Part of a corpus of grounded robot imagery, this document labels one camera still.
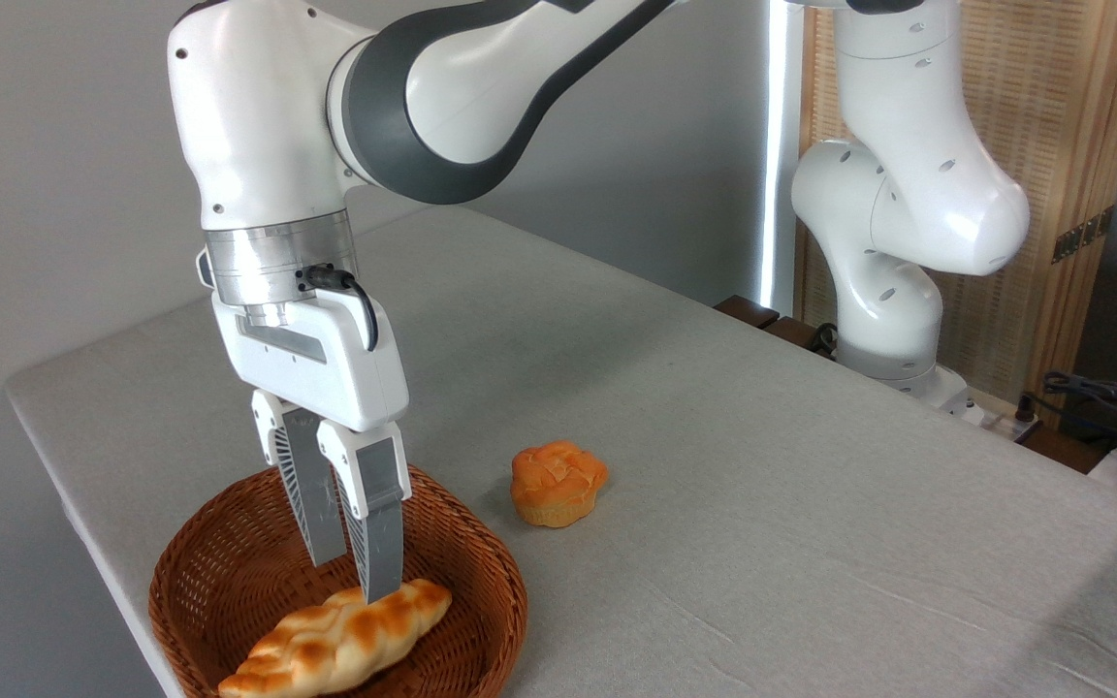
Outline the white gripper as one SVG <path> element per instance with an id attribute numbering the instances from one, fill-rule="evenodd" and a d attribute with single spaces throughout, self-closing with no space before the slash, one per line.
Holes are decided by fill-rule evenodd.
<path id="1" fill-rule="evenodd" d="M 403 415 L 409 393 L 385 309 L 335 258 L 284 269 L 285 290 L 304 297 L 283 305 L 283 326 L 258 327 L 245 306 L 220 300 L 206 250 L 198 272 L 212 290 L 236 375 L 261 389 L 252 392 L 254 426 L 311 562 L 319 567 L 347 553 L 341 504 L 365 601 L 399 591 L 402 503 L 412 488 L 392 421 Z"/>

